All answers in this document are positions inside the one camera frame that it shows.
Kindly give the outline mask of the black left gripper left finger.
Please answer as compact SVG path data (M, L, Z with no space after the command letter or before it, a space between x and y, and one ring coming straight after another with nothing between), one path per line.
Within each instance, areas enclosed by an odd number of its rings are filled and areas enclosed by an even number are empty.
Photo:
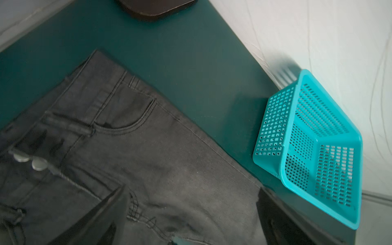
M51 245L118 245L129 208L129 194L121 186L107 196Z

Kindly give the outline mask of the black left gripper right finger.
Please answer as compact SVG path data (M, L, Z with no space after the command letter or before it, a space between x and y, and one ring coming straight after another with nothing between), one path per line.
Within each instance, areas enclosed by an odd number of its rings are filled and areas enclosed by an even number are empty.
M268 245L345 245L305 218L265 187L259 191L257 211Z

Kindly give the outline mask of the dark grey long pants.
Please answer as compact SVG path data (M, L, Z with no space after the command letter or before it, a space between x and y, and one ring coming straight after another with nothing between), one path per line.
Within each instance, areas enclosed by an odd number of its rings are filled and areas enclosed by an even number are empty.
M123 187L123 245L264 245L261 183L95 51L1 130L1 244L46 245Z

